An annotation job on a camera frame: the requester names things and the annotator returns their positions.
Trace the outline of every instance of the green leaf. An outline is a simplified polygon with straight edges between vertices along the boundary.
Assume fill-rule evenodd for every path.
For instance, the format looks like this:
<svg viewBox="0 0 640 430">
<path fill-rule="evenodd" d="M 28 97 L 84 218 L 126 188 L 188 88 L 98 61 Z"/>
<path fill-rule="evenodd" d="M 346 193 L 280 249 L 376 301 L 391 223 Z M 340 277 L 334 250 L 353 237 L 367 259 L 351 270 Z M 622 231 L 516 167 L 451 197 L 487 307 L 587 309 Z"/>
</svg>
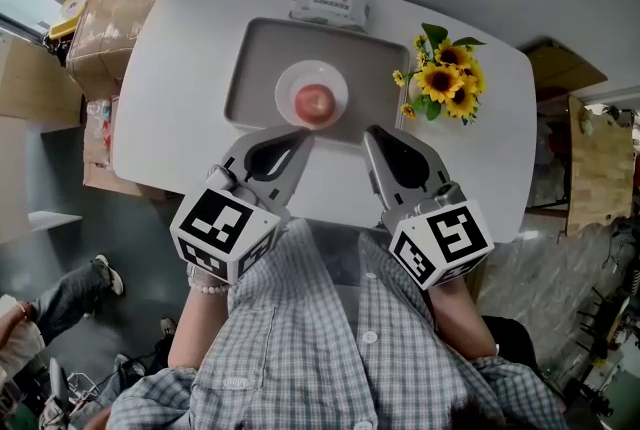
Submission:
<svg viewBox="0 0 640 430">
<path fill-rule="evenodd" d="M 431 44 L 431 49 L 434 52 L 438 49 L 440 43 L 447 38 L 447 35 L 449 35 L 446 28 L 437 25 L 422 23 L 422 29 L 424 30 L 424 33 L 427 34 L 429 44 Z"/>
<path fill-rule="evenodd" d="M 427 106 L 427 119 L 429 121 L 433 121 L 436 117 L 440 115 L 440 109 L 442 105 L 437 101 L 429 101 L 429 106 Z"/>
<path fill-rule="evenodd" d="M 458 39 L 451 46 L 482 46 L 486 44 L 486 42 L 480 42 L 478 39 L 474 39 L 473 37 L 463 37 L 462 39 Z"/>
<path fill-rule="evenodd" d="M 429 104 L 429 97 L 421 94 L 418 96 L 412 103 L 411 107 L 414 112 L 425 112 L 427 110 L 427 105 Z"/>
</svg>

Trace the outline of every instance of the gray tray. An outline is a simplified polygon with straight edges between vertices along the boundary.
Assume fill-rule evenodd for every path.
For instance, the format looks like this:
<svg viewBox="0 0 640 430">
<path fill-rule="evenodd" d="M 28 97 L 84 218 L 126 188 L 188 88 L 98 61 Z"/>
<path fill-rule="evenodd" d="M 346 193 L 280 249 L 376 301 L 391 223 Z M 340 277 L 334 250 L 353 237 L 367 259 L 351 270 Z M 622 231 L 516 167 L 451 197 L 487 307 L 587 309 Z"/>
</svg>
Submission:
<svg viewBox="0 0 640 430">
<path fill-rule="evenodd" d="M 349 103 L 338 121 L 315 133 L 331 140 L 359 144 L 371 124 L 400 125 L 401 90 L 395 69 L 407 71 L 404 46 L 324 25 L 256 18 L 247 31 L 231 79 L 224 115 L 249 128 L 287 124 L 275 101 L 280 75 L 301 60 L 321 60 L 347 82 Z"/>
</svg>

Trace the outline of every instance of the flower bouquet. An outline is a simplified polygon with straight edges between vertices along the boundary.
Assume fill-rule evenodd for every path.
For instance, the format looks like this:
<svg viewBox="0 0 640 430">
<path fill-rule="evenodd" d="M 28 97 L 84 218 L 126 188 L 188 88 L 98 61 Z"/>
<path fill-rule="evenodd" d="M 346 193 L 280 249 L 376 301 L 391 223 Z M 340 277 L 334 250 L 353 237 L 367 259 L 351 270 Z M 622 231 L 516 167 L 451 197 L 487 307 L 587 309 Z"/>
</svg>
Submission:
<svg viewBox="0 0 640 430">
<path fill-rule="evenodd" d="M 476 118 L 478 97 L 486 91 L 484 73 L 473 58 L 476 46 L 484 44 L 473 37 L 451 42 L 446 28 L 422 23 L 425 35 L 415 38 L 415 71 L 393 72 L 393 79 L 404 88 L 408 83 L 407 103 L 402 113 L 415 119 L 425 114 L 436 119 L 443 110 L 448 117 L 462 119 L 466 125 Z"/>
</svg>

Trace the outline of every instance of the pearl bracelet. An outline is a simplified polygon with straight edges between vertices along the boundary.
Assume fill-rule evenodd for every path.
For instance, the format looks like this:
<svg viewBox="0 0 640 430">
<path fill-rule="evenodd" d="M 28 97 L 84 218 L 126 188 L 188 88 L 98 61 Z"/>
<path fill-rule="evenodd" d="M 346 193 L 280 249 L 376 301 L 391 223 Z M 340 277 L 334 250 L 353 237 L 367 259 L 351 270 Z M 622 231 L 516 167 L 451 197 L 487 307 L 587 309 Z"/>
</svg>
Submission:
<svg viewBox="0 0 640 430">
<path fill-rule="evenodd" d="M 228 284 L 220 286 L 203 286 L 202 284 L 198 284 L 192 277 L 187 277 L 187 282 L 191 288 L 195 288 L 205 295 L 224 295 L 231 287 Z"/>
</svg>

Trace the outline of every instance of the white table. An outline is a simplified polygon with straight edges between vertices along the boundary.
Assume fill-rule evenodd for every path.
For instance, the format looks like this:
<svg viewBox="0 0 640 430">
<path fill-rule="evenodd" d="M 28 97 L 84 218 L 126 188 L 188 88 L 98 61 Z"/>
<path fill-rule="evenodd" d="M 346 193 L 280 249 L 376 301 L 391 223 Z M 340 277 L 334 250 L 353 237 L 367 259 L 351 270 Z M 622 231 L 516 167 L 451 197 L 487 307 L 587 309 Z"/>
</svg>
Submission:
<svg viewBox="0 0 640 430">
<path fill-rule="evenodd" d="M 118 108 L 118 176 L 185 193 L 242 133 L 223 107 L 244 32 L 255 17 L 287 19 L 291 0 L 158 0 L 140 33 Z M 411 48 L 422 22 L 453 38 L 474 36 L 487 77 L 473 126 L 441 118 L 405 129 L 441 155 L 451 178 L 477 199 L 496 242 L 517 234 L 529 193 L 536 141 L 531 65 L 514 48 L 402 0 L 369 0 L 368 32 Z M 289 203 L 300 217 L 370 227 L 382 205 L 356 147 L 316 141 Z"/>
</svg>

